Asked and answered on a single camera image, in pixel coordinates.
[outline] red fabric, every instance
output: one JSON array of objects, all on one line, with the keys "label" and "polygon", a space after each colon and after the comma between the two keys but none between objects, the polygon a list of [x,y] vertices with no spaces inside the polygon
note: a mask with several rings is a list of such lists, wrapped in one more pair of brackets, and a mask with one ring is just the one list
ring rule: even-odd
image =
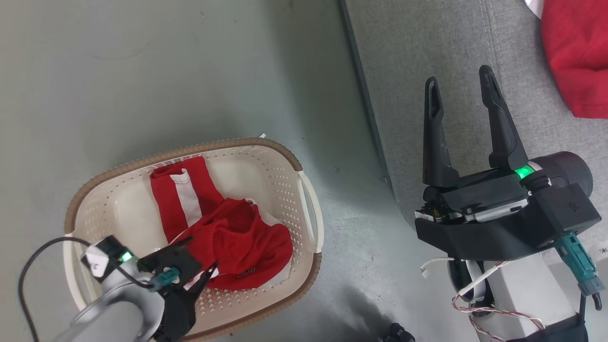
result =
[{"label": "red fabric", "polygon": [[150,175],[152,193],[161,213],[162,229],[167,241],[171,242],[179,233],[188,228],[186,217],[179,202],[175,182],[170,175],[181,175],[182,169],[188,170],[202,214],[212,212],[224,200],[211,180],[205,159],[192,158],[177,164],[159,167]]},{"label": "red fabric", "polygon": [[[202,218],[189,228],[170,177],[182,174],[182,169],[190,175],[202,212]],[[167,240],[183,232],[178,241],[192,236],[188,250],[203,267],[219,261],[219,275],[209,281],[209,287],[260,287],[291,260],[293,248],[287,227],[265,224],[255,204],[224,199],[215,189],[203,158],[156,169],[150,182]]]},{"label": "red fabric", "polygon": [[546,0],[542,39],[553,77],[577,117],[608,119],[608,1]]},{"label": "red fabric", "polygon": [[231,198],[179,239],[187,236],[193,237],[188,250],[200,263],[219,260],[219,276],[209,280],[212,288],[260,287],[287,265],[293,251],[287,227],[268,226],[257,205]]}]

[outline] cable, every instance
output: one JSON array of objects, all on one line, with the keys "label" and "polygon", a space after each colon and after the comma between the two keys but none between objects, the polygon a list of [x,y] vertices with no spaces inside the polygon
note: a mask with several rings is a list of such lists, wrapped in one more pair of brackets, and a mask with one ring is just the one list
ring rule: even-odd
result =
[{"label": "cable", "polygon": [[585,321],[585,308],[587,307],[587,297],[581,293],[581,303],[578,306],[578,314]]},{"label": "cable", "polygon": [[599,296],[599,293],[594,293],[591,295],[591,297],[593,298],[593,303],[595,304],[595,310],[601,311],[602,310],[602,297]]},{"label": "cable", "polygon": [[455,259],[453,257],[436,257],[434,259],[431,259],[425,263],[422,264],[422,266],[420,266],[420,274],[422,274],[422,277],[424,277],[425,279],[429,276],[430,272],[429,270],[426,269],[426,267],[433,262],[436,261],[454,261]]},{"label": "cable", "polygon": [[[26,264],[23,266],[23,269],[21,270],[21,274],[19,275],[19,284],[18,284],[18,289],[17,289],[17,293],[19,296],[19,303],[21,304],[21,310],[23,310],[23,315],[26,317],[26,321],[27,321],[27,325],[30,329],[30,332],[32,333],[32,338],[34,340],[34,342],[39,342],[39,338],[38,338],[38,332],[36,332],[36,327],[34,326],[34,322],[32,320],[32,315],[30,314],[30,310],[27,308],[27,304],[26,304],[26,299],[24,297],[23,294],[23,285],[25,283],[25,279],[26,279],[26,274],[27,271],[30,269],[30,267],[32,266],[34,260],[48,247],[58,243],[58,242],[62,242],[62,241],[72,241],[72,242],[77,242],[80,243],[86,247],[91,246],[91,244],[88,241],[85,241],[83,239],[79,239],[77,237],[69,237],[69,236],[64,236],[64,237],[58,237],[56,239],[53,239],[45,244],[43,244],[42,246],[40,246],[40,248],[38,248],[33,254],[32,256],[30,256],[30,259],[26,262]],[[139,282],[137,279],[133,278],[132,275],[128,274],[125,270],[123,270],[120,265],[111,259],[111,263],[113,266],[116,267],[116,269],[118,270],[118,272],[120,272],[122,275],[125,276],[125,278],[127,278],[129,281],[131,281],[132,283],[134,283],[135,285],[139,286],[139,287],[143,287],[143,288],[152,288],[152,284],[144,284],[142,282]]]},{"label": "cable", "polygon": [[499,268],[505,266],[508,263],[509,263],[508,261],[501,261],[501,262],[497,263],[496,265],[492,266],[487,271],[485,271],[481,276],[479,276],[477,279],[472,281],[469,285],[463,287],[460,291],[458,291],[458,295],[455,298],[464,297],[464,295],[467,292],[471,291],[475,286],[477,286],[479,283],[486,280],[487,277],[492,275],[492,273],[496,272]]},{"label": "cable", "polygon": [[497,263],[496,265],[494,265],[493,267],[491,267],[487,271],[485,271],[477,279],[473,280],[469,285],[463,287],[458,292],[456,297],[452,298],[452,307],[460,312],[469,313],[469,320],[477,332],[479,332],[483,335],[489,336],[499,342],[506,342],[506,341],[504,339],[492,334],[491,332],[488,332],[487,330],[483,329],[481,326],[479,326],[479,324],[477,324],[477,322],[475,322],[475,320],[473,319],[473,316],[470,314],[473,312],[494,312],[499,315],[505,315],[505,316],[513,317],[513,318],[525,318],[525,319],[529,319],[532,323],[534,323],[534,325],[539,330],[545,329],[545,325],[543,324],[543,322],[540,318],[532,317],[530,315],[526,315],[521,312],[505,311],[505,310],[497,309],[495,307],[459,307],[458,305],[456,305],[456,301],[458,301],[458,299],[462,298],[468,291],[470,291],[476,285],[478,285],[479,283],[481,283],[482,281],[487,279],[490,275],[492,275],[494,272],[496,272],[500,267],[503,267],[508,263],[509,263],[508,261]]},{"label": "cable", "polygon": [[494,313],[498,313],[499,315],[505,315],[508,317],[529,319],[530,321],[532,321],[532,323],[534,323],[534,325],[539,330],[542,330],[545,328],[545,324],[543,324],[543,322],[540,318],[532,317],[530,315],[526,315],[525,313],[521,313],[521,312],[517,312],[517,311],[505,311],[505,310],[497,309],[495,307],[459,307],[458,305],[456,305],[456,300],[458,300],[459,298],[461,298],[461,297],[457,296],[454,298],[454,300],[452,301],[452,306],[460,312],[466,312],[466,313],[494,312]]},{"label": "cable", "polygon": [[482,333],[482,334],[484,334],[486,336],[489,336],[489,337],[495,339],[496,341],[506,342],[502,338],[500,338],[500,337],[494,335],[493,333],[488,332],[487,330],[484,330],[482,327],[480,327],[479,324],[477,324],[477,322],[475,322],[475,320],[473,319],[473,316],[469,316],[469,321],[473,325],[473,328],[475,328],[475,330],[477,330],[477,332]]}]

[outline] green led light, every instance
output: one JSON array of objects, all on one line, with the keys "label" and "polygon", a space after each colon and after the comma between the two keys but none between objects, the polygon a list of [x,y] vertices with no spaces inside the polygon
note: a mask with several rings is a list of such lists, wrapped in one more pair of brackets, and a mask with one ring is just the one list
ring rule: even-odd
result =
[{"label": "green led light", "polygon": [[121,260],[122,262],[127,262],[127,261],[131,260],[131,258],[132,258],[132,257],[133,257],[133,255],[132,255],[131,253],[129,253],[129,252],[125,252],[125,253],[122,255],[122,257],[120,257],[120,260]]},{"label": "green led light", "polygon": [[531,174],[534,172],[534,169],[532,169],[530,166],[526,165],[524,167],[522,167],[521,169],[517,169],[515,170],[515,173],[519,175],[519,179],[524,179],[527,175]]}]

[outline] couch seam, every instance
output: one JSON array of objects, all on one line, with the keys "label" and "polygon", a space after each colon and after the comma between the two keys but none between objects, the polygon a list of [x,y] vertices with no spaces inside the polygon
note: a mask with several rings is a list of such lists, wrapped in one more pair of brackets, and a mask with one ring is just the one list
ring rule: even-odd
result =
[{"label": "couch seam", "polygon": [[494,37],[496,38],[496,47],[498,48],[498,56],[496,55],[496,50],[494,51],[494,57],[497,59],[497,63],[500,65],[500,70],[498,70],[500,72],[500,83],[502,88],[505,90],[505,97],[506,95],[509,93],[509,89],[506,87],[506,82],[504,80],[505,77],[505,67],[504,67],[504,63],[502,61],[502,53],[500,51],[500,40],[498,38],[498,30],[497,25],[496,25],[496,17],[494,16],[494,7],[492,6],[492,0],[486,0],[489,4],[490,4],[490,13],[489,16],[492,17],[492,22],[494,23],[494,27],[490,28],[491,30],[494,31]]},{"label": "couch seam", "polygon": [[490,66],[493,68],[494,67],[494,61],[492,58],[492,52],[490,52],[490,43],[489,43],[489,39],[488,39],[488,30],[486,28],[486,18],[483,15],[483,6],[482,6],[482,0],[479,0],[479,10],[480,13],[482,14],[482,21],[483,21],[483,32],[486,35],[486,46],[488,47],[488,55],[490,57]]}]

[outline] couch cushion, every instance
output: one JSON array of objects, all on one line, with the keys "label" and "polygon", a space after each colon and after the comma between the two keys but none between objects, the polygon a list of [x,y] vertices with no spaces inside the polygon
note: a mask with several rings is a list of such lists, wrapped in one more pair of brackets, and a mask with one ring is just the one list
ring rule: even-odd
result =
[{"label": "couch cushion", "polygon": [[[346,0],[371,109],[395,198],[413,227],[422,204],[424,83],[436,76],[452,165],[461,175],[489,168],[488,112],[479,67],[492,66],[528,156],[568,150],[594,179],[592,201],[608,217],[608,120],[578,119],[545,60],[540,20],[523,1]],[[607,240],[606,221],[581,234]]]}]

